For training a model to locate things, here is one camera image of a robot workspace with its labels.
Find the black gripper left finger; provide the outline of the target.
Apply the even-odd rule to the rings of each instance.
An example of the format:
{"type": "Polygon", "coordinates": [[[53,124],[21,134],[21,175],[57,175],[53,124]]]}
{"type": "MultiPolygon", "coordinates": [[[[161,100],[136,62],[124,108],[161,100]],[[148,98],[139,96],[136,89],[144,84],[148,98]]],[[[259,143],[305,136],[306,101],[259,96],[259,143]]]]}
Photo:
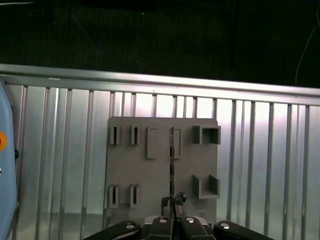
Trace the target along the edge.
{"type": "Polygon", "coordinates": [[[172,197],[161,200],[161,216],[145,219],[143,225],[124,220],[86,237],[87,240],[172,240],[174,238],[175,214],[172,197]]]}

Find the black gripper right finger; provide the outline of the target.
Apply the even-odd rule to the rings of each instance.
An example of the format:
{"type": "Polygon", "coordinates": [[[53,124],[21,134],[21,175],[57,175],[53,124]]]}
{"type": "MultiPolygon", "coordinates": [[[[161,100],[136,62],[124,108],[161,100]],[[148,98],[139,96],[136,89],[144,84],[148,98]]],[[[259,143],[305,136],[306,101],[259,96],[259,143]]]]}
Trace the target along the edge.
{"type": "Polygon", "coordinates": [[[232,221],[222,220],[209,225],[204,219],[187,215],[184,203],[187,195],[174,195],[174,223],[178,240],[269,240],[268,236],[243,227],[232,221]]]}

